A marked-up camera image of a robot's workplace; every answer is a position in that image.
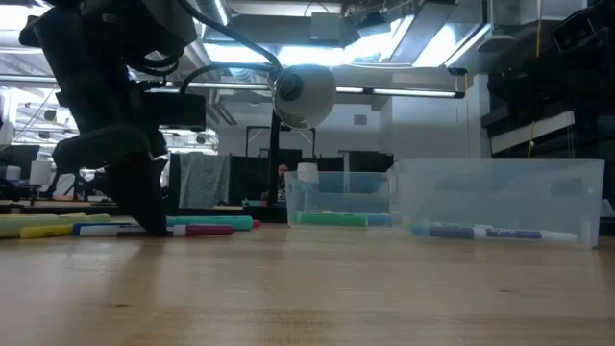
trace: transparent plastic container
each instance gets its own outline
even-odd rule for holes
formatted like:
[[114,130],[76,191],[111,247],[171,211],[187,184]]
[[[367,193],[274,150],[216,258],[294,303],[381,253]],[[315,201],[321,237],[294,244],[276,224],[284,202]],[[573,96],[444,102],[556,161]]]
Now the transparent plastic container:
[[389,176],[401,227],[413,235],[592,247],[603,171],[593,159],[404,159]]
[[386,173],[286,172],[290,226],[391,227]]

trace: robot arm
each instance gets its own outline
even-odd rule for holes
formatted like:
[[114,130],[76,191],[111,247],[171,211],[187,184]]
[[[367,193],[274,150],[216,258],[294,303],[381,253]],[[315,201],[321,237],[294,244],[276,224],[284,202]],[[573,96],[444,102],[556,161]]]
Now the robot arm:
[[[105,167],[102,188],[154,235],[166,235],[160,173],[167,153],[160,125],[205,130],[205,99],[147,92],[128,67],[164,77],[197,38],[192,16],[175,0],[49,1],[31,17],[24,45],[42,48],[80,135],[54,151],[58,173]],[[145,58],[158,51],[168,58]]]

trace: wall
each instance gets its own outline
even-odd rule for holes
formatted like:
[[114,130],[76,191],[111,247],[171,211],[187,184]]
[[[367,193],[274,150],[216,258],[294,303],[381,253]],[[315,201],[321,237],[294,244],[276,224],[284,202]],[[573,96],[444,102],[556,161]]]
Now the wall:
[[[367,125],[355,126],[355,114],[366,114]],[[262,121],[254,122],[263,125]],[[337,157],[338,151],[379,151],[379,113],[369,105],[335,105],[332,114],[316,128],[316,156]],[[254,129],[250,138],[257,134]],[[302,132],[308,140],[309,131]],[[268,129],[256,136],[249,146],[248,156],[257,157],[261,148],[269,148]],[[219,155],[245,155],[246,126],[222,127],[219,137]],[[312,156],[312,145],[299,132],[281,132],[280,147],[301,149],[305,158]]]
[[480,116],[488,112],[486,77],[474,82],[467,100],[391,98],[381,112],[380,150],[396,160],[490,157],[480,125]]

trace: black equipment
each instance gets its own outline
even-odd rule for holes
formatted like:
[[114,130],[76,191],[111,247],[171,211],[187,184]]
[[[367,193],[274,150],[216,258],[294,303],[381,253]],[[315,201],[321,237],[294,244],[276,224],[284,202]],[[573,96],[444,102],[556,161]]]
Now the black equipment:
[[603,109],[615,100],[615,0],[578,11],[552,31],[540,57],[494,75],[488,87],[521,122],[539,120],[549,104],[569,111]]
[[[166,143],[159,126],[205,130],[205,98],[155,93],[177,70],[197,36],[192,16],[178,1],[53,0],[30,17],[20,35],[42,48],[58,81],[58,100],[70,108],[79,136],[54,151],[58,175],[105,167],[102,189],[145,229],[166,234],[160,173]],[[150,53],[166,58],[151,60]],[[135,82],[132,69],[159,82]]]

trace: desk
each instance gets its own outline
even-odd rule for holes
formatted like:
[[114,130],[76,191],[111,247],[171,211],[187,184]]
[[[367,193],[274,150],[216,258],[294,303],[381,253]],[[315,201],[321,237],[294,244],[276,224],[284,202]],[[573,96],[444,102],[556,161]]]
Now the desk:
[[613,345],[615,243],[277,225],[0,241],[0,345]]

